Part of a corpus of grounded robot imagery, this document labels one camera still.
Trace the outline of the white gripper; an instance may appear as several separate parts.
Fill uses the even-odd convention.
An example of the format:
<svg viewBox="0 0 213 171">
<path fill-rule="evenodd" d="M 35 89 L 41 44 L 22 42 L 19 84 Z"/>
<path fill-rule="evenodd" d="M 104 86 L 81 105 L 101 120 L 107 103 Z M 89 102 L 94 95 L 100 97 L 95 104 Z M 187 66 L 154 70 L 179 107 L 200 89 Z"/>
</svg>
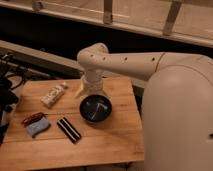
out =
<svg viewBox="0 0 213 171">
<path fill-rule="evenodd" d="M 75 94 L 75 98 L 85 94 L 86 92 L 98 92 L 104 97 L 109 97 L 107 93 L 103 90 L 103 71 L 99 69 L 88 69 L 84 71 L 82 76 L 82 84 Z"/>
</svg>

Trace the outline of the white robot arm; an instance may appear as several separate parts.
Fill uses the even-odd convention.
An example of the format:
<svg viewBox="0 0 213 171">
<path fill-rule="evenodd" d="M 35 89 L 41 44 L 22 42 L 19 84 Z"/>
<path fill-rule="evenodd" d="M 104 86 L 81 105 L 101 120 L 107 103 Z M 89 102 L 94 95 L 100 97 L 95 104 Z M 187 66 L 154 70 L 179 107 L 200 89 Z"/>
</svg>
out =
<svg viewBox="0 0 213 171">
<path fill-rule="evenodd" d="M 82 49 L 83 87 L 99 90 L 101 70 L 147 82 L 142 99 L 145 171 L 213 171 L 213 59 L 190 53 L 111 54 Z"/>
</svg>

